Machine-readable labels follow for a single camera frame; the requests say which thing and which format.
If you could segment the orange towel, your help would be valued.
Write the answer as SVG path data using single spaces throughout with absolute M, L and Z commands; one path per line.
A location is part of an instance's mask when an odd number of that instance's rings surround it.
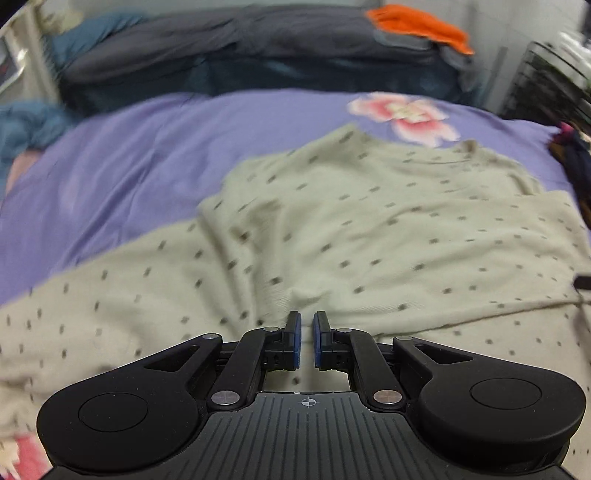
M 368 10 L 366 16 L 383 32 L 428 39 L 467 56 L 475 54 L 467 32 L 428 12 L 401 4 L 388 4 Z

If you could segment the white appliance with display panel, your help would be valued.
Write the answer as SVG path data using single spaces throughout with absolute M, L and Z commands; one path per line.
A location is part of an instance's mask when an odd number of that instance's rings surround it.
M 1 104 L 58 99 L 46 64 L 37 8 L 27 2 L 1 26 Z

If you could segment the navy cartoon print folded garment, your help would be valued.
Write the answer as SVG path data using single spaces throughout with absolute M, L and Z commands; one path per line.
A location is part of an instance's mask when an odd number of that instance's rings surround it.
M 548 150 L 562 166 L 570 182 L 583 220 L 590 226 L 591 159 L 590 137 L 562 122 Z

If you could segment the purple floral bed sheet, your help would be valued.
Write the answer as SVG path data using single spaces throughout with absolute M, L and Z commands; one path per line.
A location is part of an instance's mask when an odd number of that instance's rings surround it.
M 240 163 L 345 126 L 431 149 L 473 140 L 569 194 L 578 211 L 546 149 L 552 130 L 534 123 L 388 93 L 167 95 L 94 116 L 18 158 L 1 203 L 1 309 L 56 275 L 194 219 Z M 57 390 L 32 430 L 1 434 L 2 477 L 589 477 L 590 384 L 418 333 L 370 335 L 406 396 L 401 410 L 373 411 L 346 373 L 315 367 L 314 316 L 301 315 L 300 368 L 267 373 L 239 410 L 208 406 L 218 354 L 262 327 L 236 339 L 208 331 Z

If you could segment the beige polka dot shirt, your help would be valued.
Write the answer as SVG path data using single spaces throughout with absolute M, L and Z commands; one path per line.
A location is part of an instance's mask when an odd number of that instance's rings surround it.
M 78 380 L 287 313 L 539 365 L 590 384 L 588 233 L 569 194 L 473 140 L 345 126 L 240 163 L 197 216 L 52 277 L 1 309 L 1 434 Z

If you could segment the grey blanket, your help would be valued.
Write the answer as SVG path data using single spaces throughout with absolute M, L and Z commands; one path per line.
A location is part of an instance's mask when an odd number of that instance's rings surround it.
M 253 5 L 144 16 L 113 12 L 53 37 L 56 69 L 71 83 L 104 81 L 192 55 L 403 61 L 441 60 L 462 90 L 478 82 L 478 67 L 463 31 L 429 19 L 425 31 L 388 32 L 359 7 Z

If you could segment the blue crumpled cloth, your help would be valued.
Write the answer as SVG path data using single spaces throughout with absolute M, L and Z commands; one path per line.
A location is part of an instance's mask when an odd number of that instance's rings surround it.
M 59 105 L 44 101 L 16 101 L 1 106 L 1 187 L 25 150 L 43 150 L 72 129 L 78 118 Z

